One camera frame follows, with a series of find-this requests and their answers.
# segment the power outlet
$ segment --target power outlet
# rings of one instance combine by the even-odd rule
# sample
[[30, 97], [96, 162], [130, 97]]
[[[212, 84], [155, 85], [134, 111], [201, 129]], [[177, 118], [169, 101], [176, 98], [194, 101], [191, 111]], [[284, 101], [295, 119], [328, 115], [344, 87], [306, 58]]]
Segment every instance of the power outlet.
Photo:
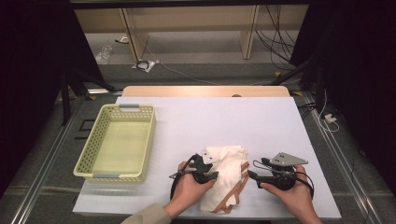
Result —
[[337, 118], [334, 117], [332, 114], [328, 114], [328, 115], [324, 116], [324, 118], [326, 119], [326, 121], [328, 123], [333, 123], [337, 120]]

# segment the black backdrop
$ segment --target black backdrop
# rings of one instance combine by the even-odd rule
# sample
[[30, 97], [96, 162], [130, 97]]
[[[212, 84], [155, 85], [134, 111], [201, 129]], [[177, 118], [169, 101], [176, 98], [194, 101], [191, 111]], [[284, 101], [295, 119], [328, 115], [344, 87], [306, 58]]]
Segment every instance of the black backdrop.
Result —
[[[329, 43], [324, 62], [332, 102], [390, 190], [396, 195], [396, 6], [378, 0], [355, 1]], [[323, 28], [339, 6], [309, 7], [291, 62], [308, 60]], [[308, 82], [316, 82], [312, 77]]]
[[0, 15], [0, 195], [3, 195], [48, 122], [60, 90], [60, 75], [75, 67], [103, 79], [71, 7], [7, 0], [0, 6]]

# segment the crumpled cloth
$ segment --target crumpled cloth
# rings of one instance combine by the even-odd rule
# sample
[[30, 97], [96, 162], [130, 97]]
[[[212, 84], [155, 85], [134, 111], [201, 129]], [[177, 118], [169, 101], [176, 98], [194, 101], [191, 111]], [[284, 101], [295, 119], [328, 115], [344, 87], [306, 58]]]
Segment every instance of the crumpled cloth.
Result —
[[205, 153], [213, 157], [209, 173], [219, 172], [212, 189], [201, 198], [201, 211], [212, 213], [231, 213], [233, 206], [239, 204], [239, 194], [248, 182], [248, 152], [241, 146], [207, 147]]

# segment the white table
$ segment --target white table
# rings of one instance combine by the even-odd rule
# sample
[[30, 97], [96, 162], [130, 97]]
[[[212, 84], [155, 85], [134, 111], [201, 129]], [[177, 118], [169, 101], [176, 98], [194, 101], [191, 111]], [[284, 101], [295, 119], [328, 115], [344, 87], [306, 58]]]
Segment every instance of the white table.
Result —
[[[85, 181], [75, 213], [133, 214], [150, 203], [166, 204], [173, 181], [168, 176], [181, 161], [205, 147], [241, 145], [248, 150], [249, 169], [259, 175], [268, 173], [253, 167], [253, 160], [272, 159], [280, 151], [308, 160], [304, 167], [315, 183], [318, 216], [341, 217], [291, 97], [121, 97], [117, 103], [156, 107], [146, 182], [115, 185]], [[204, 213], [196, 205], [180, 217], [273, 220], [291, 215], [278, 198], [249, 179], [231, 214]]]

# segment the plastic basket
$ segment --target plastic basket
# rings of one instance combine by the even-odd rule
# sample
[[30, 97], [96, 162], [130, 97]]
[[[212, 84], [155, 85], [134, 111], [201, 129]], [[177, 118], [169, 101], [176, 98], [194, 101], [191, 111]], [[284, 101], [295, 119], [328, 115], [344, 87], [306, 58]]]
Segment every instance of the plastic basket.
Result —
[[103, 105], [74, 175], [90, 181], [144, 182], [155, 122], [153, 105]]

